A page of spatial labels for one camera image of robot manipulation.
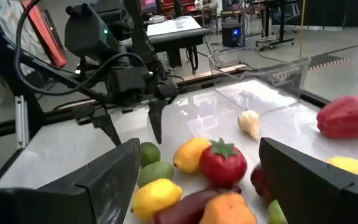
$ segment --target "table surface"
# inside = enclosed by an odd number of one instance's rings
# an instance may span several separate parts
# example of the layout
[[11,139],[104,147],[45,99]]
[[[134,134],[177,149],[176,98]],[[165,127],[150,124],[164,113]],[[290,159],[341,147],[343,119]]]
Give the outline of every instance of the table surface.
[[[237,126],[237,115],[252,109],[260,115],[260,137],[270,137],[315,158],[325,160],[334,156],[358,159],[358,139],[333,140],[322,137],[316,127],[313,105],[274,90],[257,80],[208,88],[180,95],[166,107],[162,118],[162,160],[170,162],[175,150],[195,136],[208,139],[222,137],[233,142],[248,162],[248,170],[240,183],[242,194],[258,223],[267,223],[266,208],[250,182],[252,169],[259,162],[259,144],[243,134]],[[132,113],[113,113],[122,141],[139,138],[141,142],[156,143],[147,108]],[[65,121],[43,127],[24,152],[0,180],[0,188],[39,188],[89,163],[114,147],[100,129],[91,124],[78,126]],[[175,171],[173,181],[188,195],[205,188],[207,181],[197,175]],[[126,224],[140,223],[127,212]]]

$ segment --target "black cable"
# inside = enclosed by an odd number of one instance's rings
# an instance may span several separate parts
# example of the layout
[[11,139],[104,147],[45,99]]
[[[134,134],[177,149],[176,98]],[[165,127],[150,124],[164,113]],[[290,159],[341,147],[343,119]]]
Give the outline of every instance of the black cable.
[[167,75],[167,77],[173,77],[173,78],[179,78],[181,79],[183,82],[185,81],[185,79],[183,77],[180,77],[178,75]]
[[197,46],[188,46],[186,48],[186,51],[188,51],[189,54],[189,61],[192,68],[192,74],[195,74],[198,68],[198,55],[197,55]]
[[205,36],[203,36],[203,37],[204,37],[204,41],[205,41],[206,47],[208,48],[209,55],[211,55],[211,54],[212,54],[212,51],[211,51],[211,49],[209,48],[209,43],[206,41]]
[[71,101],[71,102],[67,102],[67,103],[62,103],[56,107],[54,107],[54,109],[52,109],[52,111],[56,111],[56,110],[59,110],[60,108],[64,107],[64,106],[68,106],[68,105],[72,105],[72,104],[75,104],[75,103],[82,103],[82,102],[87,102],[87,101],[90,101],[92,100],[91,98],[87,98],[87,99],[80,99],[80,100],[74,100],[74,101]]
[[132,54],[132,53],[119,53],[114,55],[113,57],[111,57],[109,60],[107,60],[106,62],[104,62],[102,64],[102,66],[99,67],[99,69],[97,69],[97,71],[95,71],[92,76],[90,76],[89,78],[87,78],[84,82],[78,84],[76,87],[72,88],[71,90],[68,91],[64,91],[64,92],[60,92],[60,93],[51,93],[49,91],[45,91],[42,90],[40,88],[37,88],[33,85],[31,85],[24,77],[24,74],[22,73],[22,70],[20,68],[20,57],[21,57],[21,52],[22,52],[22,48],[21,48],[21,39],[22,39],[22,29],[23,29],[23,25],[25,20],[27,19],[29,12],[31,11],[31,9],[37,5],[41,0],[32,0],[30,2],[30,4],[24,9],[24,12],[22,13],[19,22],[17,24],[17,30],[16,30],[16,49],[15,49],[15,55],[14,55],[14,70],[17,73],[17,76],[19,77],[20,81],[27,87],[29,87],[31,90],[33,90],[36,93],[41,93],[41,94],[45,94],[45,95],[50,95],[50,96],[62,96],[62,95],[67,95],[70,93],[74,93],[82,88],[85,88],[85,86],[90,83],[92,80],[96,79],[96,78],[100,78],[100,73],[102,73],[104,71],[104,69],[106,69],[111,63],[115,62],[116,60],[119,60],[122,57],[132,57],[132,58],[136,58],[138,61],[141,62],[141,64],[143,66],[145,66],[143,60],[137,56],[136,54]]

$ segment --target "tomato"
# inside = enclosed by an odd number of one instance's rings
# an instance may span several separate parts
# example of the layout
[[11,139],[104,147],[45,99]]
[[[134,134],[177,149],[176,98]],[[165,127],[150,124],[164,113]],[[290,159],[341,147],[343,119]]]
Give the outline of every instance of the tomato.
[[200,157],[200,171],[213,187],[232,187],[247,171],[247,161],[234,144],[226,144],[222,138],[211,141]]

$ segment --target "red apple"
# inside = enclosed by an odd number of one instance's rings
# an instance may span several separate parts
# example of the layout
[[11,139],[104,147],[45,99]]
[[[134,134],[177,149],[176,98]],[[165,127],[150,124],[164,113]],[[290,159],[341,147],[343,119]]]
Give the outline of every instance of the red apple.
[[266,206],[275,200],[272,189],[267,182],[262,165],[258,164],[251,173],[251,183]]

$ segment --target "table leg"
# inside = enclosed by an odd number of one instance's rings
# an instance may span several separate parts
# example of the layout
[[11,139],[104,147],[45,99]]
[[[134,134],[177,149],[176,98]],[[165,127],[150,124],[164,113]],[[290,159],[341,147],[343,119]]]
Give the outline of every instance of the table leg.
[[246,46],[246,15],[240,15],[241,24],[241,47]]
[[264,37],[269,36],[269,14],[270,14],[269,5],[265,4],[265,34],[264,34]]
[[218,9],[215,9],[215,23],[216,23],[216,34],[218,34],[219,24],[218,24]]
[[285,0],[281,0],[280,3],[280,41],[284,39],[284,26],[285,26]]
[[204,18],[204,9],[201,9],[201,19],[203,20],[203,28],[205,28],[205,18]]

